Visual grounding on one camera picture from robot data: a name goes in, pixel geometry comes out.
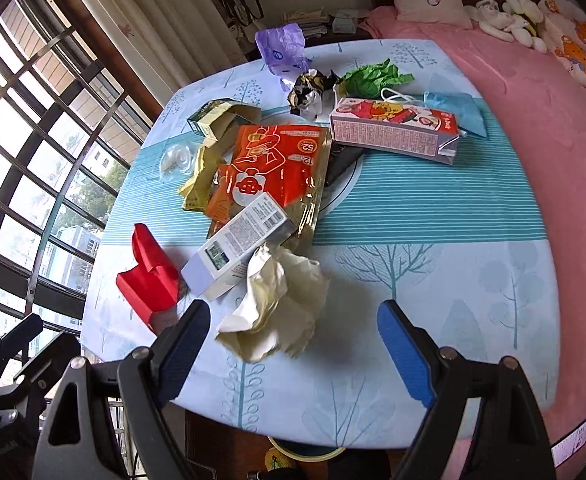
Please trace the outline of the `red paper box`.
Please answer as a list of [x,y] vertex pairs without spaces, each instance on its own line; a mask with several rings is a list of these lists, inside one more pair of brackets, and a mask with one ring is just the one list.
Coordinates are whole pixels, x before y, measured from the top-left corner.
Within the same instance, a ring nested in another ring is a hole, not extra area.
[[176,323],[180,275],[148,227],[134,225],[131,248],[136,265],[116,276],[122,296],[154,334]]

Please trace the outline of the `cream paper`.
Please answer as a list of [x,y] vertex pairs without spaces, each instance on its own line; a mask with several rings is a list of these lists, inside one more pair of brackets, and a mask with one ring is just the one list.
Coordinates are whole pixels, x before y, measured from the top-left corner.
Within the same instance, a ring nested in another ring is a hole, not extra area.
[[318,261],[262,244],[247,265],[246,294],[220,321],[215,341],[246,363],[277,352],[295,359],[314,336],[329,285]]

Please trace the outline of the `yellow wrapper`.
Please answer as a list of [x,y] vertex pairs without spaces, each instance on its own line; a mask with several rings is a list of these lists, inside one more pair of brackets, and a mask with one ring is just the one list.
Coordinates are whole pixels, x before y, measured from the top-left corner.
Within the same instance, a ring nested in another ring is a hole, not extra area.
[[206,208],[215,174],[220,166],[227,164],[226,156],[235,146],[237,133],[237,129],[231,129],[213,144],[199,147],[192,176],[178,188],[183,210],[203,211]]

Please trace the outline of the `white grey carton box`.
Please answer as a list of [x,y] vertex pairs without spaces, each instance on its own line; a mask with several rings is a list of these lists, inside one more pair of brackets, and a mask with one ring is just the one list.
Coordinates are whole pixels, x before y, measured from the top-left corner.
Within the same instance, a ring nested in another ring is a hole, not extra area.
[[258,195],[182,266],[181,275],[195,297],[213,301],[246,277],[247,263],[264,243],[280,244],[294,224],[268,193]]

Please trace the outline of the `clear plastic bottle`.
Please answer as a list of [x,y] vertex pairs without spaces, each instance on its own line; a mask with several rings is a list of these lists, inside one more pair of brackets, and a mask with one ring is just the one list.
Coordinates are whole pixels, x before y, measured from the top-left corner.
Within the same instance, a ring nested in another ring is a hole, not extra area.
[[197,146],[180,141],[171,144],[159,159],[159,177],[162,179],[177,179],[192,174]]

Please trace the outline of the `pink cartoon carton box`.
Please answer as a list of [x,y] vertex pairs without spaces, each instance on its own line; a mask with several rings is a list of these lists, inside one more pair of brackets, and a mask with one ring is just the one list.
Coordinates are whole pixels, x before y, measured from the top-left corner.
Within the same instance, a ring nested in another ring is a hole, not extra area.
[[389,101],[343,98],[330,114],[337,143],[451,165],[460,139],[444,110]]

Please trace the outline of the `orange foil snack bag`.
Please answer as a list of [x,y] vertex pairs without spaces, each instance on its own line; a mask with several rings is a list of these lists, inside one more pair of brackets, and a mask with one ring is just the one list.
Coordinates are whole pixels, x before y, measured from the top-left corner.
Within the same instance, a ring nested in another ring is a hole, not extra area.
[[310,248],[319,217],[332,136],[314,125],[242,126],[230,162],[217,172],[217,188],[204,210],[213,235],[261,194],[269,194],[293,222],[284,246]]

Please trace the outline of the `green chocolate box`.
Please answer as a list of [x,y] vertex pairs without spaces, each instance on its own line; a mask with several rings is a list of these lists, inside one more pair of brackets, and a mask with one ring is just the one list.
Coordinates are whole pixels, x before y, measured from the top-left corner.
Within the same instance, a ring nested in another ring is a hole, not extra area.
[[191,129],[208,141],[220,140],[235,118],[248,124],[261,120],[261,108],[229,98],[215,99],[202,105],[188,118]]

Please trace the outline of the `blue face mask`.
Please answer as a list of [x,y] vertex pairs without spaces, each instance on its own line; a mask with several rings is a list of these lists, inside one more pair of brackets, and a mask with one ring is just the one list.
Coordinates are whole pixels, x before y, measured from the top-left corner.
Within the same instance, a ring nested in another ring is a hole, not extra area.
[[391,88],[384,88],[381,91],[381,98],[387,102],[400,102],[429,107],[433,110],[444,110],[444,112],[452,113],[455,116],[458,128],[463,134],[472,134],[472,136],[478,136],[482,139],[488,138],[482,113],[476,105],[476,101],[468,93],[426,91],[422,96],[411,96]]

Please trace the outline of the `green paper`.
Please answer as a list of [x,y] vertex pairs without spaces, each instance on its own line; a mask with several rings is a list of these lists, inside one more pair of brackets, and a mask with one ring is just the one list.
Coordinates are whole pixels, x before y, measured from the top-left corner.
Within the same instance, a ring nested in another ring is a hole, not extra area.
[[415,80],[411,73],[403,73],[389,58],[377,64],[354,68],[345,74],[340,89],[343,96],[369,100],[379,99],[384,88],[409,84]]

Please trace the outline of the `black white wrapper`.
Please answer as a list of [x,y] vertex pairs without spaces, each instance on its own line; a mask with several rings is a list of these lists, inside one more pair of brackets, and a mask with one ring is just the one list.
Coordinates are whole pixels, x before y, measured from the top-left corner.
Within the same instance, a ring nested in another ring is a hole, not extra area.
[[314,122],[322,113],[325,92],[332,91],[341,81],[333,70],[328,76],[315,68],[299,75],[287,96],[290,113]]

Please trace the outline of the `purple plastic bag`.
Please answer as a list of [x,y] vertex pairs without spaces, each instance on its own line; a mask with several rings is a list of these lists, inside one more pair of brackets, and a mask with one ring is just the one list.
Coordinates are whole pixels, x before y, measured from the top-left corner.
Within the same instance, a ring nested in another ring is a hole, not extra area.
[[259,30],[255,44],[269,72],[286,80],[295,80],[310,69],[305,55],[305,37],[296,23]]

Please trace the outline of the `tree print tablecloth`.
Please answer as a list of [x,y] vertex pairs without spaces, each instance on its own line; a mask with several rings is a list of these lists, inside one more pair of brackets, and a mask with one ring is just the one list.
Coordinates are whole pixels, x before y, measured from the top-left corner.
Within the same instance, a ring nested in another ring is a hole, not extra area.
[[[279,79],[254,61],[177,91],[144,141],[107,220],[84,304],[80,340],[122,359],[154,335],[116,276],[133,266],[136,224],[182,264],[209,221],[181,206],[159,173],[171,145],[191,141],[189,117],[230,98],[261,108],[266,124],[291,117]],[[310,257],[329,278],[313,338],[296,358],[247,364],[208,337],[183,387],[182,408],[247,431],[330,448],[404,448],[424,416],[377,330],[392,299],[411,322],[465,358],[514,356],[538,405],[554,403],[560,311],[555,266],[532,188],[487,105],[486,136],[466,136],[451,165],[370,152],[325,196]]]

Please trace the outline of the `beige curtain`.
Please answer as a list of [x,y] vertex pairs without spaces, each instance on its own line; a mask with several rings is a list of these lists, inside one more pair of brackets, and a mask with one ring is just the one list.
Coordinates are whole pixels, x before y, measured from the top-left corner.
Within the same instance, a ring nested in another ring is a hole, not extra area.
[[246,62],[214,0],[81,0],[159,104]]

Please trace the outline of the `stack of books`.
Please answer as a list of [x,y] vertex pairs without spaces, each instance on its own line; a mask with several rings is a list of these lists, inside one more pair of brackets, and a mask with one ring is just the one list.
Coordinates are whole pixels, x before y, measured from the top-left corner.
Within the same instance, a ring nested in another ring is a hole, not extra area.
[[298,24],[305,38],[316,38],[329,34],[354,35],[367,14],[367,10],[358,9],[297,10],[283,14],[281,20],[284,24]]

